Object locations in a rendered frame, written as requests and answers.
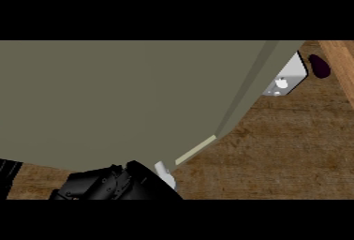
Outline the pale wooden cabinet frame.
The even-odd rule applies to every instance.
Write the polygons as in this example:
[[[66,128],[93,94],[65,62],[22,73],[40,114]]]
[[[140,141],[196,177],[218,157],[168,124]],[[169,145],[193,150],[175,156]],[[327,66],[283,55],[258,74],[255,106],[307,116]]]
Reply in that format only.
[[[320,40],[320,47],[354,108],[354,40]]]

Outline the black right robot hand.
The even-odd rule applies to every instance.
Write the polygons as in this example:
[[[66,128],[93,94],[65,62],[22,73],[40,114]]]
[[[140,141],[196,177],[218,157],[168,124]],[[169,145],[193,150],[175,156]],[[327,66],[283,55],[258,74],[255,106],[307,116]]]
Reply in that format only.
[[[51,200],[162,200],[181,201],[177,191],[168,186],[156,171],[135,160],[125,167],[112,165],[87,172],[71,173]]]

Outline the large grey cabinet door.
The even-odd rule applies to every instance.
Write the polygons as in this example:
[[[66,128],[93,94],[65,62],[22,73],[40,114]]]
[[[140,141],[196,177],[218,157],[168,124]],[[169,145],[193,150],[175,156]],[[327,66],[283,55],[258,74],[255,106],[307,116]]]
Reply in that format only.
[[[0,41],[0,158],[76,172],[131,159],[174,168],[230,133],[301,44]]]

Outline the dark purple eggplant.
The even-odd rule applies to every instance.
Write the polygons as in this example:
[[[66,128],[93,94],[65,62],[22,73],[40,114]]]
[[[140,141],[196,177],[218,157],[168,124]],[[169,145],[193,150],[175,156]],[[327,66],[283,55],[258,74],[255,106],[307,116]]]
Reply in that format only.
[[[314,75],[323,79],[330,75],[330,67],[324,60],[314,54],[308,56],[308,61],[311,64],[311,69],[314,72]]]

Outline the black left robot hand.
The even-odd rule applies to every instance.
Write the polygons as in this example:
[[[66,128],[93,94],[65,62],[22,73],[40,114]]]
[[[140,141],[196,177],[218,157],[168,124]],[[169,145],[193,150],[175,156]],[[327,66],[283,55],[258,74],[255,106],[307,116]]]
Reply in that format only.
[[[0,158],[0,200],[6,200],[10,190],[12,182],[20,170],[22,163]]]

